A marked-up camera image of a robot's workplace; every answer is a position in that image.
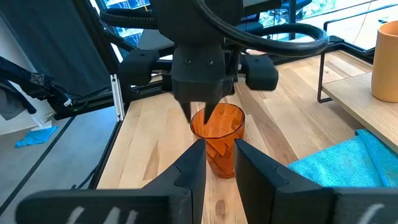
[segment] wooden table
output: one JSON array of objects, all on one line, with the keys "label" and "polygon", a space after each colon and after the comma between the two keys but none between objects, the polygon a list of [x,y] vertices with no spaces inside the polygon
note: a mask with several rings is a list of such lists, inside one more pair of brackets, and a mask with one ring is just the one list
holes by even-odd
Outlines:
[{"label": "wooden table", "polygon": [[[238,82],[222,99],[243,109],[245,140],[287,165],[354,136],[362,126],[335,102],[316,101],[320,56],[277,66],[273,92],[251,91]],[[370,72],[371,65],[344,52],[326,55],[325,81]],[[203,107],[192,104],[192,114]],[[193,142],[171,94],[130,104],[98,189],[141,188],[171,165]],[[203,223],[247,223],[235,179],[219,179],[207,165]]]},{"label": "wooden table", "polygon": [[323,84],[323,91],[351,116],[398,152],[398,103],[381,101],[371,93],[372,73]]}]

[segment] blue towel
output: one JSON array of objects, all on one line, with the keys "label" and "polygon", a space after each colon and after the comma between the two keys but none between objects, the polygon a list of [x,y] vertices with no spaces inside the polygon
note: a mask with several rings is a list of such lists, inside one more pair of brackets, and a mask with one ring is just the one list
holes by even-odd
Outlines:
[{"label": "blue towel", "polygon": [[52,133],[54,133],[55,130],[57,130],[57,127],[41,129],[38,131],[29,131],[25,135],[24,139],[18,141],[15,144],[15,147],[19,148],[19,147],[24,147],[24,146],[31,146],[34,144],[45,143],[49,139],[49,137],[52,135]]},{"label": "blue towel", "polygon": [[324,187],[398,187],[398,154],[368,130],[288,167]]}]

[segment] white wall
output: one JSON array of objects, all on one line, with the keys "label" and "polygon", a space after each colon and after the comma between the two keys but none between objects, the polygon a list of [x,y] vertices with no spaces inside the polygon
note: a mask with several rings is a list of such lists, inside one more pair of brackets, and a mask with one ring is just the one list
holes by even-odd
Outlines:
[{"label": "white wall", "polygon": [[[0,18],[0,56],[15,63],[18,66],[32,72],[36,72],[29,59],[13,37],[12,32],[8,29],[6,23]],[[32,115],[37,118],[37,121],[44,123],[49,114],[52,114],[53,109],[47,101],[40,101],[27,96],[21,88],[13,83],[13,85],[27,98],[27,100],[37,109],[36,114],[29,114],[26,110],[16,116],[15,118],[6,121],[0,116],[0,134],[19,131],[22,129],[33,128],[37,126]]]}]

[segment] wooden shelf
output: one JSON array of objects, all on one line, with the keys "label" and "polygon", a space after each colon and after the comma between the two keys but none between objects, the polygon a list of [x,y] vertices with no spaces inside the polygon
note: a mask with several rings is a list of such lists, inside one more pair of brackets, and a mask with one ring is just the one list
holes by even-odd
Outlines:
[{"label": "wooden shelf", "polygon": [[323,84],[323,91],[351,116],[398,152],[398,103],[381,101],[371,93],[372,73]]}]

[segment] metal bracket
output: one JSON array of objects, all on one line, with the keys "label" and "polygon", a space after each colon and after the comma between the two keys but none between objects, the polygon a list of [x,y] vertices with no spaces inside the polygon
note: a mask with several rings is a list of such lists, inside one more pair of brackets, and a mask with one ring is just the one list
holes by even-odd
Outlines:
[{"label": "metal bracket", "polygon": [[120,82],[116,74],[111,75],[112,95],[114,101],[114,109],[116,111],[116,121],[123,121],[124,108],[122,100],[122,92],[120,90]]}]

